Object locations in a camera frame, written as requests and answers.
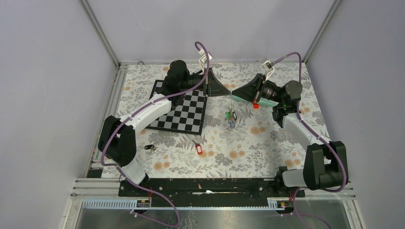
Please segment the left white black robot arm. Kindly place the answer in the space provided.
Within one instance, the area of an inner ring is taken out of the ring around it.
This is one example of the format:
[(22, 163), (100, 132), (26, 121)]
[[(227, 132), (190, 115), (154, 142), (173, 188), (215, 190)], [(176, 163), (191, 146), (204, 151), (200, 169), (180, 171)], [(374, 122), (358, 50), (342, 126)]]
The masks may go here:
[(229, 95), (230, 91), (215, 77), (212, 69), (203, 65), (196, 73), (190, 73), (186, 62), (175, 60), (169, 65), (162, 86), (148, 102), (120, 118), (109, 116), (104, 120), (97, 148), (104, 157), (114, 161), (114, 166), (130, 182), (130, 190), (136, 196), (148, 191), (147, 174), (136, 160), (136, 136), (160, 116), (181, 105), (186, 94), (199, 91), (206, 97)]

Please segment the key with red tag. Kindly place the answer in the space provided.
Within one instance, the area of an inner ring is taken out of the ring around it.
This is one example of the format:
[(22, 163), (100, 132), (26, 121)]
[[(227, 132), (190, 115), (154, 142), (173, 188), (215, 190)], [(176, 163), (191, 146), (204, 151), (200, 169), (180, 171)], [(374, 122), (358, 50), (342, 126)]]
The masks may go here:
[(202, 146), (200, 145), (200, 143), (197, 143), (195, 140), (192, 141), (195, 145), (196, 151), (198, 155), (202, 155), (203, 154), (203, 150), (202, 150)]

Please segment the keyring with coloured key tags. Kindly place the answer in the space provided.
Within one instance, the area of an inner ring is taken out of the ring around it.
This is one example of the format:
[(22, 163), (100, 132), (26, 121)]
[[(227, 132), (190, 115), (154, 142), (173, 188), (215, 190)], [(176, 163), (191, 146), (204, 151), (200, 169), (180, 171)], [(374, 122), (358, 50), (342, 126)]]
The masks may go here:
[(229, 124), (230, 128), (235, 128), (237, 121), (237, 114), (235, 112), (235, 106), (233, 104), (232, 94), (230, 94), (230, 102), (225, 112), (225, 121)]

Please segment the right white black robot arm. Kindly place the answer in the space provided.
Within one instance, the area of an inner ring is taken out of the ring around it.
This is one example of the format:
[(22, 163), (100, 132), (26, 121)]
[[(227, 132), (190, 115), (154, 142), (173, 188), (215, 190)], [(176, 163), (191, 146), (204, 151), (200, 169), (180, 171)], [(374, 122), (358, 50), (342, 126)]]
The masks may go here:
[(302, 169), (287, 170), (274, 183), (275, 193), (285, 197), (293, 187), (340, 192), (349, 182), (346, 146), (341, 141), (322, 137), (300, 115), (302, 84), (289, 81), (278, 86), (258, 73), (253, 80), (232, 91), (232, 95), (253, 104), (261, 99), (276, 102), (273, 120), (290, 133), (306, 151)]

